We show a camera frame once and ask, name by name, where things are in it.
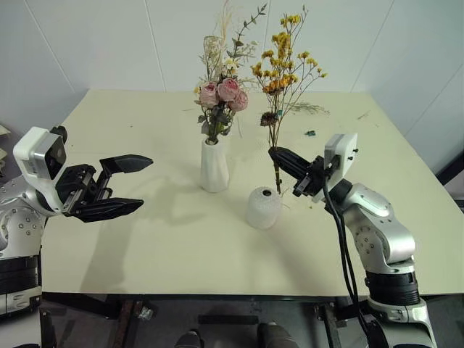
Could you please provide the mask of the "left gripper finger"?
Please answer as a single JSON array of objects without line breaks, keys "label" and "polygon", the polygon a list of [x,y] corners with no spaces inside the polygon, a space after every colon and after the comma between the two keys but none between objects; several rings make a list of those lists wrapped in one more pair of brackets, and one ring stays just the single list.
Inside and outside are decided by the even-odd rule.
[{"label": "left gripper finger", "polygon": [[112,220],[135,212],[144,204],[143,199],[109,198],[81,205],[73,216],[84,223]]},{"label": "left gripper finger", "polygon": [[97,188],[103,190],[107,187],[110,178],[118,173],[134,173],[153,164],[153,160],[136,154],[126,154],[117,157],[108,157],[99,160],[102,171],[96,181]]}]

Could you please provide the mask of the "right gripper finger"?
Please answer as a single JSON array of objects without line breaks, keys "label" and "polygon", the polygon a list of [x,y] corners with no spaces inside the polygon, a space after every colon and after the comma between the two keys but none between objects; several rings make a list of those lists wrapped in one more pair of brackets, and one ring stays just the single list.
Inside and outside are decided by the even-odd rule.
[{"label": "right gripper finger", "polygon": [[309,170],[309,162],[290,149],[269,149],[268,154],[277,167],[292,178],[301,179]]},{"label": "right gripper finger", "polygon": [[282,169],[309,169],[312,165],[295,152],[283,147],[275,148],[275,161]]}]

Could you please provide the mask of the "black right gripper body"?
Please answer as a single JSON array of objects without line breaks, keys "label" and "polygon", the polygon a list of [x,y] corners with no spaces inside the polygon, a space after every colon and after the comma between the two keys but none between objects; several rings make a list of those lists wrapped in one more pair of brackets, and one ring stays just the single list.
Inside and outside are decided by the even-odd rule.
[{"label": "black right gripper body", "polygon": [[324,159],[321,156],[317,156],[312,162],[299,159],[297,164],[297,182],[294,185],[293,195],[315,196],[323,188],[326,178]]}]

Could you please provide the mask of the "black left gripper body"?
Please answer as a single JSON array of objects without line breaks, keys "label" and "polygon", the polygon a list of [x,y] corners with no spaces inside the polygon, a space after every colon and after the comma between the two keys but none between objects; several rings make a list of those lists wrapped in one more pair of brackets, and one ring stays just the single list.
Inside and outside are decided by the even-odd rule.
[{"label": "black left gripper body", "polygon": [[87,205],[112,195],[112,189],[99,190],[94,179],[96,169],[87,164],[67,167],[55,186],[63,203],[62,214],[74,217],[73,212],[81,205]]}]

